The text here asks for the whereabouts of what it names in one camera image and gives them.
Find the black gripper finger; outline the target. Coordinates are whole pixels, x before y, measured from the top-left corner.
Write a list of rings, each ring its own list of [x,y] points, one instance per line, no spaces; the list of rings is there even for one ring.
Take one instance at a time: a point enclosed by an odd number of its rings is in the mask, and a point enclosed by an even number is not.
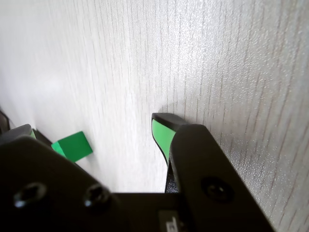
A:
[[[271,232],[272,226],[209,130],[171,113],[152,114],[168,166],[165,191],[180,194],[195,232]]]
[[[0,229],[115,232],[117,204],[96,179],[24,125],[0,138]]]

